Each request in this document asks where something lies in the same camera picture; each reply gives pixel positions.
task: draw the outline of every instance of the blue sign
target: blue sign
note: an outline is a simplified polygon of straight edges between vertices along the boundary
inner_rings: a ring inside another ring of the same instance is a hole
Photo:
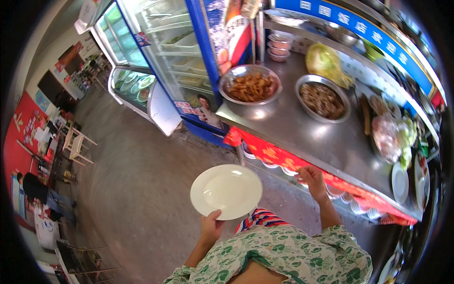
[[[276,0],[276,8],[292,10],[328,20],[360,35],[399,62],[420,85],[421,89],[427,95],[430,94],[433,85],[416,61],[394,39],[368,20],[349,10],[321,0]]]

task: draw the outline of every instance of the braised meat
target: braised meat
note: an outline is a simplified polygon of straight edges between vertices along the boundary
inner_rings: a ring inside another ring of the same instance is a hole
[[[257,102],[271,95],[272,80],[270,76],[260,73],[236,77],[229,88],[230,94],[243,102]]]
[[[335,120],[344,113],[341,99],[330,88],[319,83],[306,83],[300,86],[303,102],[315,113]]]

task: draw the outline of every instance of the person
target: person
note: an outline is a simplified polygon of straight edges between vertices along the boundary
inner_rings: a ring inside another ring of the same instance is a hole
[[[204,95],[197,95],[201,107],[198,107],[197,110],[200,112],[199,119],[205,122],[208,125],[214,126],[216,128],[222,129],[221,121],[217,116],[210,110],[211,103],[208,98]]]
[[[17,180],[20,184],[22,184],[22,188],[24,189],[28,202],[36,203],[36,205],[40,207],[41,212],[44,212],[43,205],[48,205],[49,208],[62,214],[72,223],[75,223],[74,215],[59,204],[60,202],[68,207],[75,208],[77,205],[75,201],[72,201],[69,197],[60,195],[48,188],[39,181],[36,175],[32,173],[26,173],[25,176],[21,173],[17,173]]]
[[[185,264],[167,284],[356,284],[372,273],[370,255],[356,242],[326,194],[323,173],[314,166],[298,169],[320,207],[322,233],[308,236],[273,213],[256,208],[235,235],[217,244],[220,210],[201,217],[202,233]]]

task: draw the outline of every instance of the display refrigerator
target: display refrigerator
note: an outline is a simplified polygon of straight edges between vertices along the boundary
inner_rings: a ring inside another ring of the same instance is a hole
[[[74,26],[79,34],[90,31],[111,63],[108,91],[113,98],[171,135],[182,119],[156,80],[118,4],[86,1]]]

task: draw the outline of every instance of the bottle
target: bottle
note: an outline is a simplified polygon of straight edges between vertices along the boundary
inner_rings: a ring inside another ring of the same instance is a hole
[[[237,65],[251,42],[249,19],[241,15],[241,5],[242,0],[230,0],[224,21],[226,47],[232,66]]]

